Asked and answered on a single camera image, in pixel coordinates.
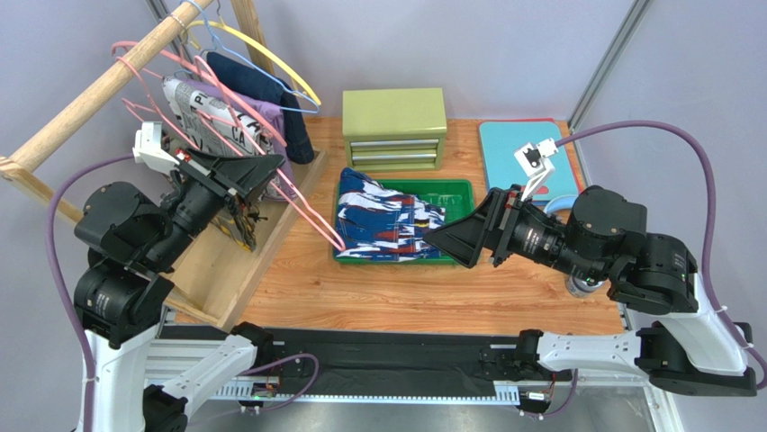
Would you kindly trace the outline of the dark blue jeans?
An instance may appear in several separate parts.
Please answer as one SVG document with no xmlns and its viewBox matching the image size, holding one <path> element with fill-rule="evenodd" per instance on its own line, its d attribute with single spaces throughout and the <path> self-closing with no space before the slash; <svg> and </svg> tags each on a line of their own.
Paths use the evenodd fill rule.
<svg viewBox="0 0 767 432">
<path fill-rule="evenodd" d="M 241 64 L 220 53 L 209 51 L 206 62 L 219 81 L 230 90 L 252 99 L 280 106 L 284 116 L 283 137 L 287 156 L 296 164 L 314 160 L 314 150 L 306 130 L 303 114 L 292 89 L 280 78 L 272 79 L 255 68 Z"/>
</svg>

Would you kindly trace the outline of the pink hanger with newspaper trousers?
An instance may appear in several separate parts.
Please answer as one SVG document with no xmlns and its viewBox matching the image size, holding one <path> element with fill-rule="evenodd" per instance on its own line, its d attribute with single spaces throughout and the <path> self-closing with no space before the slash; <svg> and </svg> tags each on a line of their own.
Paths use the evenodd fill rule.
<svg viewBox="0 0 767 432">
<path fill-rule="evenodd" d="M 179 57 L 165 49 L 162 49 L 158 54 L 179 64 L 181 68 L 192 71 L 194 74 L 201 77 L 203 80 L 207 81 L 209 84 L 216 86 L 221 92 L 221 99 L 228 106 L 231 106 L 232 108 L 234 108 L 235 105 L 237 105 L 242 112 L 248 114 L 250 117 L 259 121 L 263 125 L 263 127 L 266 129 L 266 131 L 264 132 L 265 136 L 268 136 L 276 140 L 283 147 L 285 148 L 287 147 L 287 142 L 285 141 L 284 137 L 279 132 L 279 130 L 274 128 L 258 111 L 253 109 L 252 106 L 249 103 L 247 103 L 241 97 L 239 93 L 234 92 L 231 89 L 229 89 L 227 86 L 225 86 L 219 80 L 219 78 L 213 73 L 213 71 L 209 68 L 208 63 L 205 60 L 203 60 L 200 56 L 194 56 L 194 62 L 190 63 L 188 60 L 184 59 L 183 57 Z"/>
</svg>

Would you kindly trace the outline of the camouflage trousers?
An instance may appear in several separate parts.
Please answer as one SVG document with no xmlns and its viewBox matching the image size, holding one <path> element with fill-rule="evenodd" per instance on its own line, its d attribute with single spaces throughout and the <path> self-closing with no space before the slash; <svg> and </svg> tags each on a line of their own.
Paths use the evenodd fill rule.
<svg viewBox="0 0 767 432">
<path fill-rule="evenodd" d="M 219 211 L 211 224 L 241 248 L 254 252 L 257 249 L 256 225 L 261 220 L 255 204 L 236 196 Z"/>
</svg>

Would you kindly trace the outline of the green plastic tray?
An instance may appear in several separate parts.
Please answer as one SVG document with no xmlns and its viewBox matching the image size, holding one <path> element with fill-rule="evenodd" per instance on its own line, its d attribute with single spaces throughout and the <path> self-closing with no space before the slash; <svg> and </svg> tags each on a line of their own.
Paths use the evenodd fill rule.
<svg viewBox="0 0 767 432">
<path fill-rule="evenodd" d="M 421 200 L 445 209 L 445 222 L 450 223 L 468 215 L 474 209 L 474 190 L 465 179 L 376 179 L 387 189 L 417 195 Z M 396 266 L 454 266 L 456 261 L 439 255 L 405 262 L 371 261 L 364 258 L 342 257 L 333 248 L 332 258 L 342 265 L 396 265 Z"/>
</svg>

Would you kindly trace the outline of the purple trousers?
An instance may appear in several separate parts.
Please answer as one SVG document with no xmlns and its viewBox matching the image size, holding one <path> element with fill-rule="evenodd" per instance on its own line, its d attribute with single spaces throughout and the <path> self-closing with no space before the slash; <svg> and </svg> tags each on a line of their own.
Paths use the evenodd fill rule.
<svg viewBox="0 0 767 432">
<path fill-rule="evenodd" d="M 189 86 L 191 86 L 193 89 L 201 91 L 203 93 L 206 93 L 207 95 L 211 97 L 215 97 L 217 99 L 222 100 L 221 92 L 218 87 L 210 84 L 206 84 L 204 82 L 195 81 L 188 78 L 183 78 L 181 81 L 185 82 Z M 282 112 L 282 109 L 275 103 L 270 103 L 267 101 L 261 101 L 258 99 L 253 99 L 252 97 L 249 97 L 244 94 L 240 94 L 235 92 L 236 95 L 238 95 L 248 106 L 250 106 L 252 109 L 257 111 L 261 116 L 274 128 L 279 132 L 280 136 L 284 135 L 284 115 Z M 244 109 L 241 108 L 240 104 L 237 104 L 235 102 L 232 102 L 234 105 L 235 110 L 245 113 Z M 272 138 L 270 140 L 270 143 L 272 145 L 271 149 L 267 149 L 266 144 L 262 146 L 264 150 L 266 150 L 267 153 L 272 154 L 276 152 L 276 154 L 280 154 L 285 157 L 285 162 L 281 166 L 281 169 L 283 169 L 284 173 L 289 177 L 291 181 L 293 181 L 293 170 L 290 163 L 289 158 L 287 157 L 286 153 L 286 147 L 282 144 L 278 143 L 278 140 L 276 138 Z M 291 197 L 293 197 L 292 190 L 288 187 L 287 184 L 284 184 L 284 180 L 279 175 L 275 176 L 275 182 L 277 185 L 281 186 L 281 188 L 287 192 Z M 267 192 L 265 193 L 265 197 L 268 199 L 276 200 L 276 201 L 284 201 L 284 198 L 282 195 L 280 195 L 276 189 L 273 186 L 267 187 Z"/>
</svg>

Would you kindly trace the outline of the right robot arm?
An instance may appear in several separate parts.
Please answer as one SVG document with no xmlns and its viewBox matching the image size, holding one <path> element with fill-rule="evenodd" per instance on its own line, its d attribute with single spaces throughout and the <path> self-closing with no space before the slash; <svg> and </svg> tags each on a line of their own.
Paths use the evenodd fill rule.
<svg viewBox="0 0 767 432">
<path fill-rule="evenodd" d="M 592 369 L 637 375 L 687 396 L 758 392 L 746 354 L 750 327 L 717 315 L 685 244 L 648 232 L 646 207 L 618 193 L 587 188 L 562 222 L 524 198 L 518 185 L 494 188 L 472 213 L 425 240 L 467 268 L 489 250 L 494 266 L 518 256 L 589 285 L 608 283 L 612 301 L 654 319 L 648 328 L 600 337 L 523 330 L 503 368 L 514 381 Z"/>
</svg>

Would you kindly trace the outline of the green mini drawer chest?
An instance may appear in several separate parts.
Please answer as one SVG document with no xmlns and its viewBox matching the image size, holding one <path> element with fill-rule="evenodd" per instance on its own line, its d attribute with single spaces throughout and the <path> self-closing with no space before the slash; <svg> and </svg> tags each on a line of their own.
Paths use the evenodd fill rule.
<svg viewBox="0 0 767 432">
<path fill-rule="evenodd" d="M 357 171 L 439 170 L 447 140 L 443 89 L 346 90 L 342 135 L 347 165 Z"/>
</svg>

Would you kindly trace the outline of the light blue headphones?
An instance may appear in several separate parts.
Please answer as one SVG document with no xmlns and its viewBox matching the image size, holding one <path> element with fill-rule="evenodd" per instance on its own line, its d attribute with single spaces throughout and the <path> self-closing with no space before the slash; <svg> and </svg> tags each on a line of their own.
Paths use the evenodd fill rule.
<svg viewBox="0 0 767 432">
<path fill-rule="evenodd" d="M 576 199 L 578 198 L 577 195 L 563 195 L 558 196 L 554 199 L 552 199 L 550 202 L 548 202 L 543 211 L 546 214 L 553 214 L 561 211 L 569 211 L 574 206 L 574 203 Z"/>
</svg>

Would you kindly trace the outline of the blue white patterned trousers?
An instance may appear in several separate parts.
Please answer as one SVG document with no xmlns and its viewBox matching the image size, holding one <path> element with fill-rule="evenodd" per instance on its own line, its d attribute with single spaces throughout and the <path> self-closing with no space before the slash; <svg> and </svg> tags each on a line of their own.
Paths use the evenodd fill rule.
<svg viewBox="0 0 767 432">
<path fill-rule="evenodd" d="M 336 253 L 338 259 L 402 263 L 439 258 L 424 236 L 445 223 L 443 207 L 349 167 L 340 173 L 335 230 L 346 249 Z"/>
</svg>

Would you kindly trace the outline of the wooden clothes rack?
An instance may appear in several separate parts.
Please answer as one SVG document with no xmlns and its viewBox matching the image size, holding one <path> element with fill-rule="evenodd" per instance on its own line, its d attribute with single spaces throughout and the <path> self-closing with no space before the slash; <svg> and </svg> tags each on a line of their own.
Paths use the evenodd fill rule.
<svg viewBox="0 0 767 432">
<path fill-rule="evenodd" d="M 48 205 L 53 190 L 33 172 L 98 113 L 161 49 L 179 36 L 209 6 L 183 2 L 150 31 L 125 60 L 107 69 L 81 95 L 17 149 L 1 159 L 1 177 L 24 194 Z M 289 231 L 304 210 L 284 202 L 259 206 L 257 249 L 248 252 L 215 227 L 205 230 L 175 264 L 170 279 L 176 288 L 166 305 L 224 331 L 239 324 L 252 296 Z"/>
</svg>

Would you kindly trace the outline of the yellow hanger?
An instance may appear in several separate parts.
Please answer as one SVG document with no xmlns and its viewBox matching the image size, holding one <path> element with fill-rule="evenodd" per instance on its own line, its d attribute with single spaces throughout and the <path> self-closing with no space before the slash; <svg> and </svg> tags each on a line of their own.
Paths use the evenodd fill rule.
<svg viewBox="0 0 767 432">
<path fill-rule="evenodd" d="M 197 21 L 191 22 L 188 25 L 188 28 L 197 27 L 197 26 L 205 26 L 205 27 L 211 27 L 218 30 L 222 30 L 232 36 L 235 36 L 237 39 L 240 39 L 250 48 L 253 48 L 258 53 L 263 54 L 267 59 L 269 59 L 275 65 L 277 65 L 278 68 L 282 69 L 291 78 L 291 83 L 293 84 L 293 90 L 301 89 L 301 91 L 298 93 L 299 96 L 302 96 L 304 99 L 311 100 L 318 107 L 322 105 L 321 99 L 316 94 L 316 92 L 311 88 L 311 86 L 292 67 L 290 67 L 286 62 L 284 62 L 281 58 L 279 58 L 263 43 L 256 41 L 254 38 L 246 35 L 244 32 L 236 30 L 235 28 L 223 22 L 206 22 L 203 20 L 197 20 Z"/>
</svg>

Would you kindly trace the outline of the small blue white can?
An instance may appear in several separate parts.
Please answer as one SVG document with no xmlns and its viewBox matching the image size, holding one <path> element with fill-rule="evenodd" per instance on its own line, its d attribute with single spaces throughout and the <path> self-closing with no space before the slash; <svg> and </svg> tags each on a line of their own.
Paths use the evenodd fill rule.
<svg viewBox="0 0 767 432">
<path fill-rule="evenodd" d="M 569 276 L 565 280 L 565 288 L 573 297 L 583 299 L 587 298 L 601 288 L 603 282 L 588 282 L 582 279 Z"/>
</svg>

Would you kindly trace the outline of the newspaper print trousers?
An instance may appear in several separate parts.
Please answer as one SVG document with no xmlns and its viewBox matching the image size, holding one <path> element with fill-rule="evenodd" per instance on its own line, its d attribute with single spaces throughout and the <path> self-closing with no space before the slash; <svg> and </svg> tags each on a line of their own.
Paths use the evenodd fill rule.
<svg viewBox="0 0 767 432">
<path fill-rule="evenodd" d="M 163 93 L 182 130 L 200 150 L 227 157 L 258 155 L 242 130 L 226 122 L 211 119 L 213 116 L 231 121 L 230 111 L 224 101 L 195 90 L 181 80 L 173 76 L 164 76 Z M 262 125 L 259 121 L 235 108 L 234 112 L 261 147 L 266 144 L 267 149 L 272 148 L 271 139 L 262 135 Z"/>
</svg>

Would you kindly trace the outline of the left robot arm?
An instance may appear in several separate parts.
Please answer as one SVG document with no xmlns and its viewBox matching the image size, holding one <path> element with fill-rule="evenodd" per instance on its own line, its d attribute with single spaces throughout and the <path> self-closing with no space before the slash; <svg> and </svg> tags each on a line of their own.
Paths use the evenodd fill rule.
<svg viewBox="0 0 767 432">
<path fill-rule="evenodd" d="M 190 418 L 235 376 L 269 361 L 273 335 L 243 322 L 207 356 L 161 384 L 145 381 L 149 349 L 174 284 L 177 259 L 223 210 L 261 193 L 283 164 L 279 155 L 216 157 L 187 150 L 135 152 L 166 170 L 175 190 L 161 203 L 114 182 L 88 198 L 75 235 L 88 246 L 88 270 L 73 306 L 92 353 L 81 429 L 183 431 Z"/>
</svg>

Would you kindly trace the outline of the pink wire hanger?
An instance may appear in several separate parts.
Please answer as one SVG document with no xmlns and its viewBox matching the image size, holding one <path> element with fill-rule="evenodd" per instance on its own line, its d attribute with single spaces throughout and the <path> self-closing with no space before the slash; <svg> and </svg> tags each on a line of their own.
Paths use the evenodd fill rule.
<svg viewBox="0 0 767 432">
<path fill-rule="evenodd" d="M 228 110 L 230 111 L 231 121 L 225 121 L 221 117 L 213 117 L 213 116 L 211 116 L 211 119 L 215 121 L 219 121 L 219 122 L 226 122 L 227 124 L 230 124 L 233 127 L 237 127 L 238 129 L 242 130 L 245 133 L 245 137 L 251 142 L 253 148 L 257 151 L 257 153 L 260 156 L 265 156 L 266 152 L 264 151 L 264 149 L 251 136 L 251 134 L 248 131 L 248 128 L 244 125 L 242 120 L 234 112 L 233 104 L 237 103 L 241 106 L 241 108 L 249 117 L 252 117 L 254 120 L 259 121 L 259 123 L 262 125 L 261 130 L 263 131 L 262 132 L 263 136 L 268 137 L 270 139 L 276 139 L 278 143 L 281 144 L 283 147 L 286 146 L 286 141 L 278 133 L 278 131 L 274 129 L 260 115 L 259 112 L 255 111 L 251 106 L 245 103 L 236 92 L 233 92 L 227 86 L 225 86 L 219 80 L 219 78 L 214 74 L 209 64 L 200 55 L 194 56 L 194 70 L 205 81 L 209 82 L 211 85 L 214 85 L 220 89 L 222 99 L 224 103 L 226 104 Z M 281 194 L 284 200 L 287 203 L 289 203 L 295 210 L 297 210 L 298 213 L 305 220 L 307 220 L 310 223 L 310 225 L 313 228 L 315 228 L 315 230 L 319 232 L 322 235 L 322 237 L 324 237 L 337 251 L 341 251 L 341 252 L 345 251 L 347 249 L 346 244 L 344 240 L 342 239 L 342 237 L 334 230 L 333 226 L 327 220 L 325 220 L 321 216 L 321 214 L 317 212 L 310 205 L 308 199 L 302 194 L 302 192 L 297 188 L 297 186 L 293 183 L 293 181 L 289 179 L 289 177 L 284 173 L 284 171 L 281 168 L 277 169 L 277 174 L 283 180 L 283 182 L 287 184 L 289 188 L 293 191 L 293 194 L 288 194 L 284 190 L 282 190 L 279 186 L 277 186 L 276 187 L 277 192 Z"/>
</svg>

